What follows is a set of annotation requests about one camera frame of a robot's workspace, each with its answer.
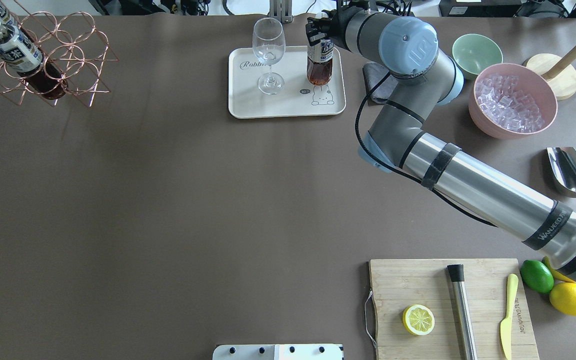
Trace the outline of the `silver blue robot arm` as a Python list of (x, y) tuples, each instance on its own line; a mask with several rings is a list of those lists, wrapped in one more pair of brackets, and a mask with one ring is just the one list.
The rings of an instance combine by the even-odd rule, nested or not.
[(573, 209), (423, 131), (433, 109), (454, 100), (464, 83), (456, 62), (439, 48), (435, 28), (413, 16), (371, 11), (361, 1), (323, 14), (307, 18), (310, 45), (332, 40), (384, 66), (397, 82), (370, 129), (357, 134), (361, 157), (514, 234), (576, 281)]

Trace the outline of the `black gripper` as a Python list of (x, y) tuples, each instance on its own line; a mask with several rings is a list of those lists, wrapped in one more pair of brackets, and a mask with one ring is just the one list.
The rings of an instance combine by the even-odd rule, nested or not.
[(337, 11), (320, 11), (306, 19), (306, 39), (314, 47), (324, 39), (332, 40), (337, 47), (346, 47), (345, 30)]

